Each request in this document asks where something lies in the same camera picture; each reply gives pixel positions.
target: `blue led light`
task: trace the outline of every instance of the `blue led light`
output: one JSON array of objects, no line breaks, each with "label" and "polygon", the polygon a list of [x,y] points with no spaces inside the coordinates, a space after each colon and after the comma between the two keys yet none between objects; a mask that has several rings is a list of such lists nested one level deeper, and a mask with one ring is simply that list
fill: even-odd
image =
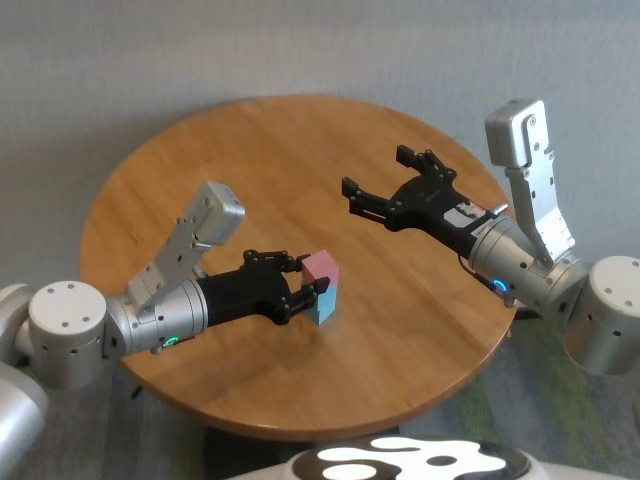
[{"label": "blue led light", "polygon": [[497,290],[500,290],[502,293],[507,293],[507,284],[502,280],[495,279],[492,283],[495,285]]}]

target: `silver metal bracket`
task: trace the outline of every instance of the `silver metal bracket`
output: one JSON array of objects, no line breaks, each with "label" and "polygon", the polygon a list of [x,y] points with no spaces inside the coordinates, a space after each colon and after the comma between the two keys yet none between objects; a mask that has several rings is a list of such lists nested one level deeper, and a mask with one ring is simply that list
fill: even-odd
[{"label": "silver metal bracket", "polygon": [[176,289],[213,245],[224,245],[244,217],[244,207],[231,189],[205,183],[153,263],[133,277],[127,287],[136,312],[150,308]]},{"label": "silver metal bracket", "polygon": [[491,163],[505,168],[516,220],[549,269],[575,244],[558,208],[544,104],[517,100],[485,122]]}]

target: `carpet floor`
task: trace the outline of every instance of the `carpet floor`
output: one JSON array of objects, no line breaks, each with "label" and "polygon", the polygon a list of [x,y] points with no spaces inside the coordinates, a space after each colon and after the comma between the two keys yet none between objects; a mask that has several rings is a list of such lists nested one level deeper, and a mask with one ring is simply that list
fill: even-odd
[{"label": "carpet floor", "polygon": [[[135,387],[111,367],[86,389],[53,394],[46,431],[11,480],[213,480],[212,468],[227,471],[224,458],[205,451],[202,425],[148,392],[131,400]],[[470,384],[400,430],[496,441],[540,460],[640,478],[637,400],[639,372],[588,375],[553,326],[526,320]]]}]

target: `round table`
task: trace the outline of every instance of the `round table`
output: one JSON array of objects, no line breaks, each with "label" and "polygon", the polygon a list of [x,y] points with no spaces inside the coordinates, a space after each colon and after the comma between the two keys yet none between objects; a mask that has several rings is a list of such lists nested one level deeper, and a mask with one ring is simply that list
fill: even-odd
[{"label": "round table", "polygon": [[[432,149],[480,205],[505,201],[484,166],[440,131],[340,97],[226,104],[129,155],[95,199],[82,238],[82,279],[103,293],[124,291],[152,260],[205,180],[229,185],[246,208],[227,245],[204,257],[209,273],[238,268],[246,249],[326,249],[340,266],[337,310],[322,326],[305,315],[287,326],[260,316],[216,326],[160,355],[124,359],[140,384],[232,433],[327,441],[398,425],[470,380],[513,312],[446,247],[350,215],[340,194],[343,176],[381,196],[415,176],[395,162],[398,144]],[[289,276],[299,287],[300,274]]]}]

